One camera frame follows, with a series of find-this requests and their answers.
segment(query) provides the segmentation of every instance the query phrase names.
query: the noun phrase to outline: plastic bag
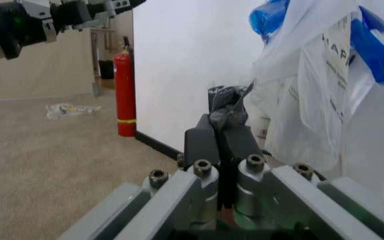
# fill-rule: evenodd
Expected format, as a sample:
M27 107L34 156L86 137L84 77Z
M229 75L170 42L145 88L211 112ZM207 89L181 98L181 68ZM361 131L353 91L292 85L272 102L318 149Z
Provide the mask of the plastic bag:
M278 112L270 120L265 149L285 164L308 163L319 171L334 168L338 153L326 138L312 132L301 121L297 77L285 79L285 84Z
M75 106L70 103L57 103L47 105L46 117L50 120L58 120L64 116L75 116L80 114L92 114L102 108L102 106Z
M253 89L249 86L218 86L208 90L210 121L217 131L223 128L244 125L248 114L244 108L244 97Z
M371 25L373 37L358 31L363 42L350 58L350 40L359 39L350 34L355 12L361 14L354 1L291 0L282 26L253 65L256 87L247 104L270 117L265 147L284 163L305 162L320 171L336 166L343 124L372 88L375 67L384 66L369 47L384 46L378 35L384 22L370 11L362 13L361 25ZM353 20L364 19L355 15Z
M265 43L283 23L289 3L290 0L269 0L251 12L250 25Z

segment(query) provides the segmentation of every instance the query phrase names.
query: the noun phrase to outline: gray metal frame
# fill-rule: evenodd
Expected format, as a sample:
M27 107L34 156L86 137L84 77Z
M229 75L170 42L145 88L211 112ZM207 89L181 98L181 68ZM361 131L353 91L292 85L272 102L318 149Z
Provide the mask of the gray metal frame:
M252 185L283 228L294 229L301 223L320 239L381 239L290 166L274 168Z
M149 192L124 183L63 233L59 240L113 239L149 199Z
M173 229L188 230L203 200L201 181L178 170L115 239L165 239Z
M384 202L349 177L323 181L318 188L384 238Z

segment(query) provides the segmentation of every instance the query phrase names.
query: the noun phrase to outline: fire extinguisher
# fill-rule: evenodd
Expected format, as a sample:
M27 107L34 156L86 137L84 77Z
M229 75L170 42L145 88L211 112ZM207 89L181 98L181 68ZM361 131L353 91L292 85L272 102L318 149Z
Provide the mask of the fire extinguisher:
M113 59L116 67L115 94L118 122L118 135L136 135L136 99L132 57L126 49Z

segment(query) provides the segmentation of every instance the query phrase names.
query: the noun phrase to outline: floor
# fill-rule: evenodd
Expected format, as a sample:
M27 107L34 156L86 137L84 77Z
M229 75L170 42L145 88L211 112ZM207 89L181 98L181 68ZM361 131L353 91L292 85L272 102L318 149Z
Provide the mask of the floor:
M0 102L0 239L56 239L122 182L141 184L172 159L117 135L114 92ZM46 118L46 105L101 106Z

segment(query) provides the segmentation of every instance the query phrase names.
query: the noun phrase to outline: bolt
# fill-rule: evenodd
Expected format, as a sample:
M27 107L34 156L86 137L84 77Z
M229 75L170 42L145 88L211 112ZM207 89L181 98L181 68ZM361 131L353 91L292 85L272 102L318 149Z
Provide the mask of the bolt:
M168 179L169 175L163 170L155 169L149 173L149 183L156 189L160 189Z
M305 163L296 163L293 165L293 169L309 181L312 179L312 175L314 174L314 169Z
M211 172L212 172L212 164L209 161L205 159L200 159L200 160L196 160L193 163L193 173L198 177L200 178L206 177L210 175Z
M177 154L177 167L183 168L185 166L185 155L183 153Z
M257 154L251 154L247 157L247 167L255 173L259 173L265 166L265 159Z

